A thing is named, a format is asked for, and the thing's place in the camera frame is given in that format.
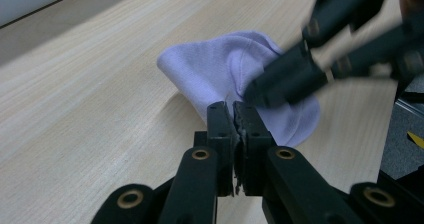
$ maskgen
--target lavender cloth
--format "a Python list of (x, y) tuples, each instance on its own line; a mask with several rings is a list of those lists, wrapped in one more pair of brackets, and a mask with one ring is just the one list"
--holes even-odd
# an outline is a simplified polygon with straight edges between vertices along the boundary
[[(208, 105), (225, 100), (231, 106), (241, 101), (249, 81), (281, 52), (265, 34), (239, 31), (169, 47), (161, 53), (157, 65), (206, 122)], [(258, 108), (258, 112), (277, 144), (293, 147), (313, 132), (320, 109), (311, 96), (296, 105)]]

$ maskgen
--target fabric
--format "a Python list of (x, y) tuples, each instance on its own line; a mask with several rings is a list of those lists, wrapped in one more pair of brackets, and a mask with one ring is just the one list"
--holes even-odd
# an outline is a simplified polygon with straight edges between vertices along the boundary
[[(208, 105), (225, 100), (231, 107), (242, 101), (248, 83), (279, 53), (281, 49), (265, 34), (239, 31), (171, 46), (157, 65), (206, 122)], [(313, 132), (320, 109), (311, 96), (296, 105), (258, 108), (258, 113), (278, 145), (294, 147)]]

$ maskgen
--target gold screw hole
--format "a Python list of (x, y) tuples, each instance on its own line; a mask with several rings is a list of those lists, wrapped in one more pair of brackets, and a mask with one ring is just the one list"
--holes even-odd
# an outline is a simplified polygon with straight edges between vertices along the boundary
[(118, 198), (118, 206), (122, 209), (130, 209), (143, 201), (143, 193), (137, 189), (132, 189), (122, 193)]
[(196, 150), (191, 156), (196, 160), (205, 160), (209, 157), (209, 152), (206, 150)]
[(370, 202), (382, 207), (393, 207), (396, 203), (392, 195), (379, 188), (367, 187), (363, 193)]
[(293, 159), (295, 154), (294, 152), (287, 150), (287, 149), (278, 149), (275, 154), (281, 158), (281, 159), (286, 159), (286, 160), (290, 160)]

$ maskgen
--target table surface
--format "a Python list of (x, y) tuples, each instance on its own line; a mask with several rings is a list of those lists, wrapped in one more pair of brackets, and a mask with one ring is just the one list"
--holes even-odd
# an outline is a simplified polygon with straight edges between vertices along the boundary
[[(0, 30), (0, 222), (89, 223), (129, 183), (175, 175), (205, 124), (158, 70), (166, 47), (236, 30), (283, 48), (314, 0), (64, 0)], [(397, 0), (315, 53), (328, 63), (400, 22)], [(375, 181), (396, 83), (319, 91), (319, 125), (298, 146), (333, 186)], [(264, 223), (260, 198), (220, 198), (217, 223)]]

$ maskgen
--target yellow object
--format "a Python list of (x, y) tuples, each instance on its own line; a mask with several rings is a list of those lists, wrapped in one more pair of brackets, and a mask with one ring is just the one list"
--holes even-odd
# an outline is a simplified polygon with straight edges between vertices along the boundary
[(417, 144), (419, 147), (421, 147), (421, 148), (424, 148), (424, 139), (422, 139), (421, 137), (419, 137), (419, 136), (417, 136), (417, 135), (415, 135), (414, 133), (412, 133), (412, 132), (407, 132), (408, 133), (408, 136), (411, 138), (411, 140), (415, 143), (415, 144)]

